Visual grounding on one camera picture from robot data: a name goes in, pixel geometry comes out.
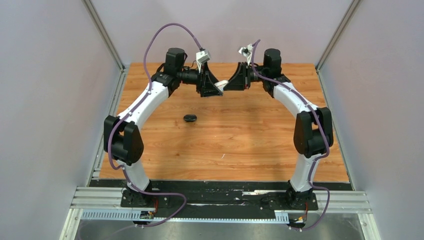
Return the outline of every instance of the perforated metal strip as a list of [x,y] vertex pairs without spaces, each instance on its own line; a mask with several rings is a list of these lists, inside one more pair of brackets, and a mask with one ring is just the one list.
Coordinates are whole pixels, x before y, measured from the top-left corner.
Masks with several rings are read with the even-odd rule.
[[[111,210],[111,209],[86,209],[82,213],[82,220],[120,220],[120,221],[146,221],[158,222],[164,217],[155,217],[154,219],[140,219],[139,210]],[[263,224],[288,224],[289,215],[284,212],[276,212],[274,219],[244,219],[244,218],[181,218],[174,217],[170,222],[187,223],[263,223]]]

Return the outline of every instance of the wooden tabletop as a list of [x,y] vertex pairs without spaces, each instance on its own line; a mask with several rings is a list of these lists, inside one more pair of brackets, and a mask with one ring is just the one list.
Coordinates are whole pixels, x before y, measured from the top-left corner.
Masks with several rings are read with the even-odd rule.
[[[159,63],[149,63],[153,74]],[[219,80],[229,79],[235,63],[211,63]],[[312,103],[326,106],[313,64],[283,64],[283,72]],[[129,69],[118,113],[127,108],[148,83],[142,63]],[[196,122],[183,116],[197,115]],[[200,98],[194,85],[180,87],[150,116],[141,130],[142,164],[151,179],[287,181],[294,172],[295,119],[277,100],[253,82],[245,91]],[[105,154],[101,178],[124,178],[113,170]],[[334,140],[329,157],[321,160],[315,181],[347,182],[348,176]]]

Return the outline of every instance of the wooden table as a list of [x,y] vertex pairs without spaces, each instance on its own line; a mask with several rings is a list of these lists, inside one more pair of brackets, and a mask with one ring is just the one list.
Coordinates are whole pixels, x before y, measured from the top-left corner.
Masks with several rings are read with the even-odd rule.
[[[159,63],[149,63],[153,74]],[[235,63],[211,63],[219,79],[232,76]],[[313,64],[283,64],[284,74],[312,103],[325,100]],[[148,83],[142,63],[133,63],[119,104],[127,108]],[[197,115],[194,123],[186,114]],[[200,98],[194,85],[182,84],[158,107],[141,130],[142,163],[151,179],[287,181],[297,160],[293,144],[295,119],[254,82],[249,90],[226,91],[222,97]],[[107,154],[101,178],[124,178],[109,166]],[[321,160],[315,181],[349,181],[337,141]]]

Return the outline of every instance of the wall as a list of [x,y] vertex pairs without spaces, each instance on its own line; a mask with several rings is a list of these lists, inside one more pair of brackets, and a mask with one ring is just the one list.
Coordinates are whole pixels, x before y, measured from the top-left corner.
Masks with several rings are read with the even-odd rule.
[[[92,0],[125,64],[142,62],[155,32],[167,23],[188,27],[211,62],[240,62],[238,53],[262,39],[258,52],[277,48],[285,63],[317,63],[351,0]],[[178,47],[195,60],[191,37],[176,26],[162,31],[147,61],[163,62]]]
[[118,68],[82,1],[0,2],[0,239],[59,238]]
[[321,72],[351,180],[384,240],[424,235],[423,9],[364,0]]

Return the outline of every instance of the black oval object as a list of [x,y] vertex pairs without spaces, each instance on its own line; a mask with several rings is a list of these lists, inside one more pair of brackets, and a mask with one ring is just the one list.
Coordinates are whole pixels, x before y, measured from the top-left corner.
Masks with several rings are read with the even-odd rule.
[[198,117],[194,114],[187,114],[184,116],[184,121],[188,123],[196,122],[197,119]]

